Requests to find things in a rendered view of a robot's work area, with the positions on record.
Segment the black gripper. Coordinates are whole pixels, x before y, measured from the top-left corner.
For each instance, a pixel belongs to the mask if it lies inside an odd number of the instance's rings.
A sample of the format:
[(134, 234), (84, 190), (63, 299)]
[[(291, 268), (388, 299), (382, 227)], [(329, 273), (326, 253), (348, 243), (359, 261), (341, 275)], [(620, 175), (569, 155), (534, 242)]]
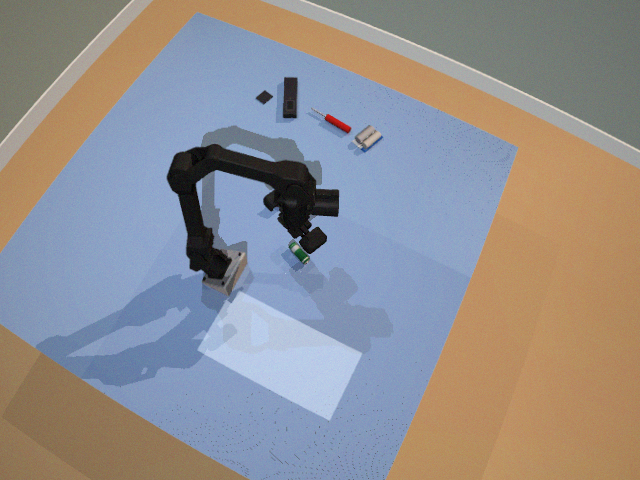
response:
[(311, 222), (306, 219), (306, 214), (310, 211), (310, 208), (308, 206), (306, 212), (302, 216), (297, 218), (289, 217), (284, 213), (282, 204), (274, 203), (274, 192), (275, 190), (271, 191), (263, 198), (263, 204), (271, 212), (273, 211), (273, 208), (278, 205), (280, 206), (280, 213), (278, 214), (279, 217), (277, 218), (277, 220), (284, 228), (288, 230), (288, 233), (294, 239), (298, 238), (299, 236), (302, 237), (299, 241), (299, 244), (307, 254), (312, 254), (315, 250), (326, 243), (327, 236), (319, 227), (315, 227), (311, 231), (308, 230), (312, 226)]

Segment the black rectangular bar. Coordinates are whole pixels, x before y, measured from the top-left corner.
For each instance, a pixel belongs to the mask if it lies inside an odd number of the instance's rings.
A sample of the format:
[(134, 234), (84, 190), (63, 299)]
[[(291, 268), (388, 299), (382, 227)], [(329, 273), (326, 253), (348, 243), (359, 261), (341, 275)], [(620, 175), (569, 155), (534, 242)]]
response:
[(298, 78), (284, 77), (284, 118), (296, 118)]

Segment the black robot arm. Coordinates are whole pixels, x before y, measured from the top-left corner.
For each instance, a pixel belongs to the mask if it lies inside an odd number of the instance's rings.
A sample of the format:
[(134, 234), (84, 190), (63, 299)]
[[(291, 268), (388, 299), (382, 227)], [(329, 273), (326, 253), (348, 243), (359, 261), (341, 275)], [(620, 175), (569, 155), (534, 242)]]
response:
[(338, 217), (339, 189), (316, 189), (316, 179), (303, 163), (270, 162), (218, 144), (193, 147), (174, 155), (166, 180), (178, 195), (187, 228), (189, 269), (202, 270), (209, 278), (222, 280), (232, 259), (212, 248), (212, 228), (204, 225), (196, 190), (196, 182), (213, 171), (222, 171), (269, 184), (274, 190), (274, 203), (282, 204), (292, 218), (309, 215)]

